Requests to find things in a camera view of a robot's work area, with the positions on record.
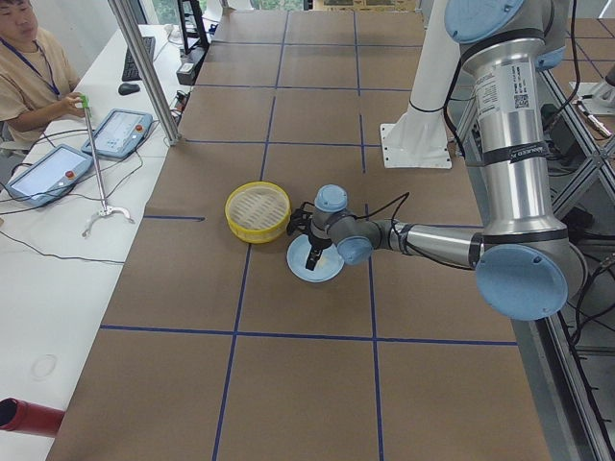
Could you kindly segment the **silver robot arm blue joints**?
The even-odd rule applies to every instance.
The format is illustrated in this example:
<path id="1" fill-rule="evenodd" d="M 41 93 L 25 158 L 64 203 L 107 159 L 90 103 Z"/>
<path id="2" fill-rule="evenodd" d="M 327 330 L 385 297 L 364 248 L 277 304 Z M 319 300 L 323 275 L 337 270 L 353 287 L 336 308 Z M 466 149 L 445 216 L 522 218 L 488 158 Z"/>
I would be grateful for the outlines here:
<path id="1" fill-rule="evenodd" d="M 548 145 L 536 76 L 565 52 L 565 1 L 450 1 L 445 27 L 475 81 L 489 217 L 482 230 L 363 221 L 343 188 L 321 187 L 311 224 L 348 264 L 378 249 L 419 255 L 475 272 L 488 304 L 533 321 L 559 311 L 584 280 L 584 261 L 552 209 Z"/>

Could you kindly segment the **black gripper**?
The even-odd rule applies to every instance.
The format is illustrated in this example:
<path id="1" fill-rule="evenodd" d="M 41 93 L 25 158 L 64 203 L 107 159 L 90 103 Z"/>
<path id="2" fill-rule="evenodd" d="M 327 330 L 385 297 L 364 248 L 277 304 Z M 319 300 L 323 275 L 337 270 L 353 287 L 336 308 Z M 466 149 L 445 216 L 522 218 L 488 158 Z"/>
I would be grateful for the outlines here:
<path id="1" fill-rule="evenodd" d="M 305 267 L 307 270 L 314 271 L 323 250 L 328 249 L 332 245 L 332 241 L 328 238 L 324 230 L 314 227 L 313 225 L 308 227 L 307 236 L 311 248 L 307 254 Z"/>

